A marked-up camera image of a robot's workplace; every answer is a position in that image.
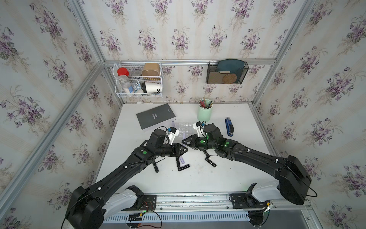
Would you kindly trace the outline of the lilac lipstick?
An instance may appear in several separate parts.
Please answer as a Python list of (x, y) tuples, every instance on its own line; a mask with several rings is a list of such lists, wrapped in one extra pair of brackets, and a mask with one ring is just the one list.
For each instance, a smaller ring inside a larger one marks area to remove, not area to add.
[(184, 159), (183, 159), (182, 156), (180, 156), (179, 159), (180, 159), (181, 163), (183, 163), (183, 164), (185, 163), (185, 161), (184, 161)]

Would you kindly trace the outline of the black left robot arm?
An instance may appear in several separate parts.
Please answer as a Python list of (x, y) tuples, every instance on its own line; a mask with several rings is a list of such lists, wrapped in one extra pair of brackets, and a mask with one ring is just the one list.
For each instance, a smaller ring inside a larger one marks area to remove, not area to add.
[(142, 204), (144, 193), (136, 186), (115, 195), (133, 176), (142, 172), (158, 157), (179, 158), (188, 151), (180, 143), (165, 143), (168, 135), (161, 129), (154, 130), (150, 138), (135, 148), (117, 169), (95, 184), (79, 186), (71, 195), (64, 219), (75, 229), (98, 229), (110, 216)]

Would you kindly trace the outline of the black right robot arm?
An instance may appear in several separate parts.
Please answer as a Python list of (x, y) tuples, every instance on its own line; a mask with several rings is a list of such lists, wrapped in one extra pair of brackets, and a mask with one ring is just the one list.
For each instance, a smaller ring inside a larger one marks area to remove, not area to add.
[(221, 158), (248, 164), (278, 180), (275, 187), (287, 201), (303, 205), (312, 179), (295, 156), (273, 156), (249, 148), (238, 141), (225, 138), (215, 124), (204, 127), (203, 136), (193, 134), (182, 143), (194, 150), (205, 151), (213, 149)]

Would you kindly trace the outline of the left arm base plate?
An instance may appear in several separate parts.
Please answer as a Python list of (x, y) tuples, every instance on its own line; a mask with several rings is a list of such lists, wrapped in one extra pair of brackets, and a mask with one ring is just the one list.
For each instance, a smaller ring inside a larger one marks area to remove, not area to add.
[(124, 209), (124, 211), (155, 210), (157, 202), (156, 199), (156, 195), (139, 196), (134, 205), (130, 208)]

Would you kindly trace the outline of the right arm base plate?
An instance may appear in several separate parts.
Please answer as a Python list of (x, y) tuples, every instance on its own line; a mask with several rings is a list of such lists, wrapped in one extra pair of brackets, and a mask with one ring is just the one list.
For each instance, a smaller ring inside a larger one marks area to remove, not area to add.
[(234, 209), (263, 209), (270, 205), (270, 201), (260, 202), (251, 194), (246, 193), (230, 194), (229, 201)]

